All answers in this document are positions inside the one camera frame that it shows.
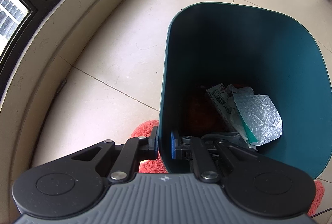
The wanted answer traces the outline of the silver bubble wrap mailer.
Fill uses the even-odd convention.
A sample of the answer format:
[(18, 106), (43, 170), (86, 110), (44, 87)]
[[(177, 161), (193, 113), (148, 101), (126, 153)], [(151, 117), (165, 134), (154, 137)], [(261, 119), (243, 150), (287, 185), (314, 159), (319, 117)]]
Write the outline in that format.
[(267, 95), (256, 95), (252, 88), (227, 87), (228, 105), (237, 109), (248, 137), (248, 144), (262, 146), (282, 135), (282, 119)]

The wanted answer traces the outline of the white snack box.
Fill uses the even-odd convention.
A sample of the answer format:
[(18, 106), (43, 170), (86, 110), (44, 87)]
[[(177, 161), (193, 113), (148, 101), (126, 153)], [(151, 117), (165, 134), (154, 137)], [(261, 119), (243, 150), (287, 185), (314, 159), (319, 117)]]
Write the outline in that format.
[(208, 93), (208, 96), (212, 100), (214, 106), (216, 107), (218, 113), (223, 118), (227, 127), (231, 131), (236, 131), (236, 129), (232, 126), (230, 121), (232, 108), (228, 105), (228, 94), (225, 84), (220, 83), (216, 86), (207, 89), (206, 92)]

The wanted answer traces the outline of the teal plastic trash bin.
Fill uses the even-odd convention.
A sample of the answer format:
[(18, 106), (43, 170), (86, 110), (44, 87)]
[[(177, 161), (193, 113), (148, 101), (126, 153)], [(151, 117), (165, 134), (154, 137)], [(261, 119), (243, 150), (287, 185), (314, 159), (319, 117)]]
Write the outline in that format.
[(169, 25), (159, 119), (169, 172), (188, 171), (172, 158), (172, 133), (229, 131), (208, 93), (219, 84), (272, 100), (282, 135), (260, 153), (313, 178), (323, 172), (331, 158), (331, 83), (315, 39), (290, 16), (218, 2), (188, 6)]

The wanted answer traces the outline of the red shaggy rug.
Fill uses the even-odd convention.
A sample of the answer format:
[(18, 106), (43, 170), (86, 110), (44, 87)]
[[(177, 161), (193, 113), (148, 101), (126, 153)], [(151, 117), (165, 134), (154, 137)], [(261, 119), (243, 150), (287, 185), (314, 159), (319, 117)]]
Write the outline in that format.
[[(158, 126), (158, 120), (149, 120), (142, 124), (140, 124), (134, 132), (131, 134), (131, 138), (137, 138), (139, 136), (150, 136), (153, 128)], [(166, 170), (164, 163), (161, 159), (160, 153), (157, 155), (157, 159), (147, 160), (140, 162), (139, 173), (161, 173), (165, 174), (168, 173)], [(308, 215), (313, 217), (316, 213), (320, 203), (322, 202), (323, 195), (325, 193), (325, 188), (323, 184), (319, 180), (314, 181), (316, 186), (316, 195), (314, 201), (311, 204), (310, 210), (308, 211)]]

